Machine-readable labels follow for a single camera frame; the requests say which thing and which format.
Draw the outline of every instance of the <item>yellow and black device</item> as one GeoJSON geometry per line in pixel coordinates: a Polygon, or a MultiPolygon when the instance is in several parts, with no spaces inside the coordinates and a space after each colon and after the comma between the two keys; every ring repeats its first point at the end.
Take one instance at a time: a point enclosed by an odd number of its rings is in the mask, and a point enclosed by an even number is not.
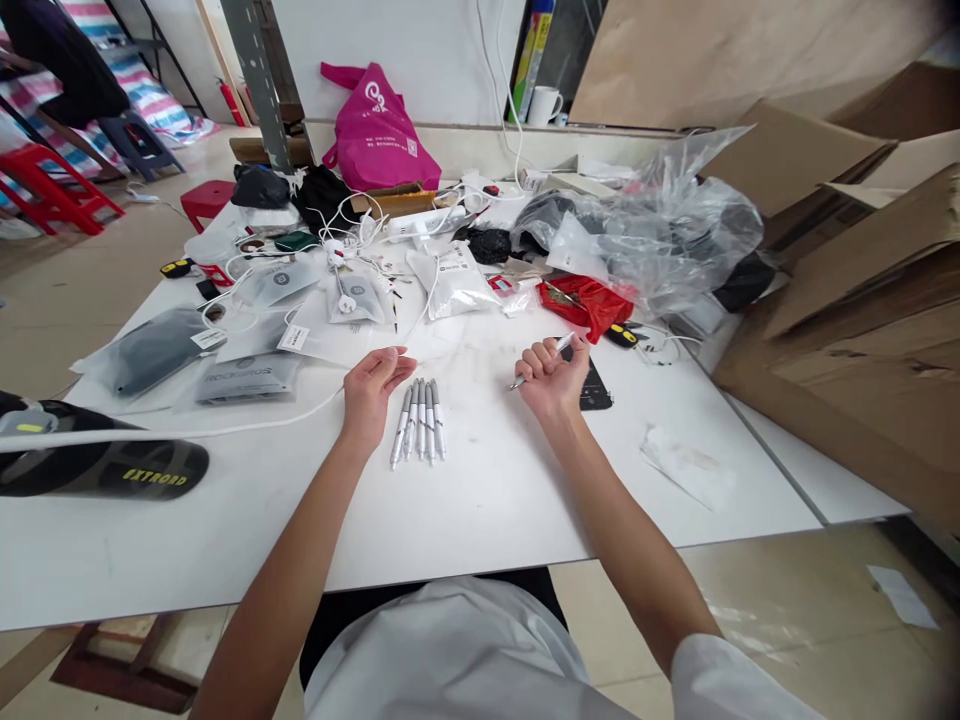
{"type": "Polygon", "coordinates": [[[604,335],[613,340],[617,345],[627,350],[631,350],[640,342],[640,338],[627,330],[622,325],[611,325],[604,335]]]}
{"type": "Polygon", "coordinates": [[[196,263],[194,263],[190,258],[175,260],[172,263],[167,263],[160,268],[160,274],[171,280],[178,277],[184,277],[185,275],[190,274],[190,271],[193,269],[195,264],[196,263]]]}

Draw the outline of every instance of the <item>gray stool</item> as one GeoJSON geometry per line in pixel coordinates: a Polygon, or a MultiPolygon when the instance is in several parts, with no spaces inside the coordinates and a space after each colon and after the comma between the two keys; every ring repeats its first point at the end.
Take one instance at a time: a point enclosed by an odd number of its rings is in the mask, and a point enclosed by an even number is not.
{"type": "Polygon", "coordinates": [[[135,110],[124,110],[119,117],[99,118],[97,122],[127,164],[147,182],[156,180],[153,170],[168,165],[175,165],[182,173],[187,172],[135,110]]]}

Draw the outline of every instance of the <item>white shirt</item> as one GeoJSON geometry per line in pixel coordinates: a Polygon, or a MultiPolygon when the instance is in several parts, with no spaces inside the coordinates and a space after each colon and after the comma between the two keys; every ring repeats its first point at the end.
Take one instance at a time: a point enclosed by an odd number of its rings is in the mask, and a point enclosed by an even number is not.
{"type": "MultiPolygon", "coordinates": [[[[672,670],[676,720],[821,717],[713,635],[680,643],[672,670]]],[[[590,686],[573,639],[540,601],[473,577],[429,583],[347,627],[304,704],[309,720],[634,717],[590,686]]]]}

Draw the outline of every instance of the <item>black phone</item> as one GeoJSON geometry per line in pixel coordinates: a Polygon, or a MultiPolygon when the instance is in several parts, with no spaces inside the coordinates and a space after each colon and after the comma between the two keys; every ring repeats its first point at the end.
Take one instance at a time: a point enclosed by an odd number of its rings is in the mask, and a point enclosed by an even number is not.
{"type": "MultiPolygon", "coordinates": [[[[565,347],[560,351],[560,357],[567,362],[573,359],[573,348],[565,347]]],[[[583,381],[583,389],[580,391],[580,409],[586,410],[606,410],[613,407],[613,398],[607,392],[597,366],[593,364],[593,358],[590,358],[590,371],[587,373],[587,379],[583,381]]]]}

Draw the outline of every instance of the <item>hand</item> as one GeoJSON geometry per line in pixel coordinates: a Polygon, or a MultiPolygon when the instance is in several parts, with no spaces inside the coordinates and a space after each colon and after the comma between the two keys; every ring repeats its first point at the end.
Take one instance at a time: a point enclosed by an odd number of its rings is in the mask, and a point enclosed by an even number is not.
{"type": "Polygon", "coordinates": [[[416,360],[403,357],[406,351],[405,347],[374,350],[343,379],[345,409],[340,438],[359,452],[369,455],[380,444],[390,394],[417,369],[416,360]]]}
{"type": "Polygon", "coordinates": [[[568,363],[557,352],[556,339],[544,338],[524,350],[523,359],[517,361],[516,374],[525,378],[520,397],[541,422],[557,413],[580,413],[580,391],[590,369],[590,346],[574,335],[570,347],[573,360],[568,363]]]}

